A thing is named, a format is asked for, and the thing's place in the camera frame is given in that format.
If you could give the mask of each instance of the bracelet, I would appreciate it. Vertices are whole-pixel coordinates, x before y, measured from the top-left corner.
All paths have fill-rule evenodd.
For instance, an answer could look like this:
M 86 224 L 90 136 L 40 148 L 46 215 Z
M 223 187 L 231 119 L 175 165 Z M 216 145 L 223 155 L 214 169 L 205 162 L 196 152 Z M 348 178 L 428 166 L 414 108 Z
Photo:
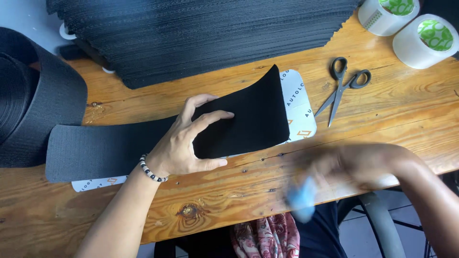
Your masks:
M 155 180 L 156 182 L 166 182 L 169 177 L 157 177 L 153 174 L 152 171 L 150 171 L 150 169 L 146 166 L 145 164 L 145 158 L 146 158 L 146 154 L 142 155 L 140 157 L 140 166 L 142 167 L 142 169 L 145 171 L 146 175 L 149 176 L 151 179 Z

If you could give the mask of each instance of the patterned scarf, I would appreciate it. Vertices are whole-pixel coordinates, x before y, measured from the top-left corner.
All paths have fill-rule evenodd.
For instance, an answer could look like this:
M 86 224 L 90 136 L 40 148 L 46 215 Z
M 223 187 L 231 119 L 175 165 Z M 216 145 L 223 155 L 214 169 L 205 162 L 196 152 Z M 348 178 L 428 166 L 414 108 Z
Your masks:
M 231 242 L 239 258 L 298 258 L 300 234 L 287 212 L 234 225 Z

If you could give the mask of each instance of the scissors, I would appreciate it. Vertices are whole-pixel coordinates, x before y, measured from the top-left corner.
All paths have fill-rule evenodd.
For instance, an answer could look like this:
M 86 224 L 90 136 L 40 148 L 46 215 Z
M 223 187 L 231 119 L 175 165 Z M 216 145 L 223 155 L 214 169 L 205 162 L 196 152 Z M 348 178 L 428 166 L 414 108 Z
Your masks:
M 336 70 L 336 62 L 341 62 L 343 65 L 343 69 L 338 72 Z M 320 107 L 320 109 L 317 111 L 317 113 L 314 115 L 314 117 L 317 117 L 326 107 L 328 107 L 331 103 L 334 102 L 333 108 L 331 110 L 331 115 L 330 115 L 330 122 L 328 123 L 328 127 L 331 125 L 331 121 L 333 121 L 333 118 L 335 118 L 336 110 L 338 109 L 338 105 L 340 104 L 341 97 L 343 96 L 343 92 L 345 89 L 352 88 L 352 89 L 360 89 L 365 87 L 368 83 L 370 83 L 371 80 L 371 73 L 368 70 L 362 70 L 359 71 L 352 77 L 352 79 L 346 84 L 342 85 L 343 83 L 343 78 L 344 74 L 346 73 L 347 69 L 347 59 L 344 57 L 338 57 L 336 58 L 333 63 L 330 66 L 330 73 L 331 76 L 338 81 L 338 89 L 333 92 L 333 94 L 325 101 L 325 103 Z M 362 75 L 365 74 L 367 77 L 367 80 L 363 84 L 357 83 L 358 78 Z

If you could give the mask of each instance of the wooden table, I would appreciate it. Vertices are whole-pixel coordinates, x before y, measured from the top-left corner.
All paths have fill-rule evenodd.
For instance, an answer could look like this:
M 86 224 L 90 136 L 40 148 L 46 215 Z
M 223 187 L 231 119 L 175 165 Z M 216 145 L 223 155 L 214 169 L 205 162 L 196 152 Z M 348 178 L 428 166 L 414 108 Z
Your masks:
M 375 36 L 351 17 L 327 46 L 211 73 L 126 88 L 92 61 L 69 62 L 88 85 L 83 125 L 135 123 L 179 112 L 186 97 L 226 95 L 256 82 L 273 64 L 303 77 L 314 112 L 335 90 L 331 61 L 348 60 L 347 81 L 368 69 L 371 84 L 346 90 L 335 120 L 329 109 L 316 118 L 313 138 L 229 159 L 225 169 L 171 176 L 162 184 L 146 219 L 142 242 L 159 241 L 257 219 L 287 210 L 283 193 L 291 173 L 304 168 L 314 146 L 387 142 L 418 154 L 440 174 L 459 169 L 459 62 L 449 58 L 425 70 L 405 66 L 392 50 L 392 37 Z M 349 180 L 328 179 L 317 203 L 363 193 Z M 385 187 L 396 180 L 382 182 Z M 0 170 L 0 256 L 72 256 L 88 228 L 120 185 L 75 192 L 50 184 L 45 166 Z

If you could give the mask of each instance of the clear packing tape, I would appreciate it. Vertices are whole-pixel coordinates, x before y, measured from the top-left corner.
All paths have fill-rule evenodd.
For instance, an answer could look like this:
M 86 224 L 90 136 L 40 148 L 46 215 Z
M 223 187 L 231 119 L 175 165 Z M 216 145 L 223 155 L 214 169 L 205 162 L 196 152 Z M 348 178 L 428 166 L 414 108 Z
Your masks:
M 418 0 L 366 0 L 358 11 L 358 19 L 369 32 L 390 36 L 419 13 Z
M 459 36 L 445 19 L 424 14 L 395 35 L 392 46 L 404 64 L 425 69 L 454 55 L 459 50 Z

